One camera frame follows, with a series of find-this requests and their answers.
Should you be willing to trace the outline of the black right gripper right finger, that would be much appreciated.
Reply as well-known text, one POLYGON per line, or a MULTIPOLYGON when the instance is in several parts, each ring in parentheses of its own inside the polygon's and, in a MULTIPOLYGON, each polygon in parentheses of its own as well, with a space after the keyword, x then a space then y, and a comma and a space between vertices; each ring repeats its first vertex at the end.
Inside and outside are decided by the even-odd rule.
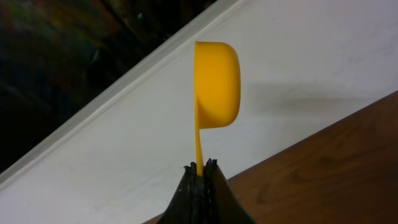
POLYGON ((208 159, 204 169, 205 223, 256 224, 229 186, 216 159, 208 159))

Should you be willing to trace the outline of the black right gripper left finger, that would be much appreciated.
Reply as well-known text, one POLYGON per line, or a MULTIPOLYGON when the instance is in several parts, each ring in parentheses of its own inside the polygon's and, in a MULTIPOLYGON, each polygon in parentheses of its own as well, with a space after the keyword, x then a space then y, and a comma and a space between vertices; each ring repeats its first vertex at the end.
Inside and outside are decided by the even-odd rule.
POLYGON ((197 164, 191 162, 165 212, 157 224, 198 224, 202 221, 202 178, 197 176, 197 164))

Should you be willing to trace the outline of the yellow plastic measuring scoop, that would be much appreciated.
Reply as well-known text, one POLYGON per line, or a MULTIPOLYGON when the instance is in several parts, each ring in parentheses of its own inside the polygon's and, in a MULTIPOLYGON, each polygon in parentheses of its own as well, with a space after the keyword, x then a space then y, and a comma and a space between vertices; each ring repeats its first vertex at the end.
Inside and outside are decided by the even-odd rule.
POLYGON ((200 130, 229 126, 239 113, 241 72, 235 49, 224 42, 196 42, 193 77, 197 176, 202 177, 200 130))

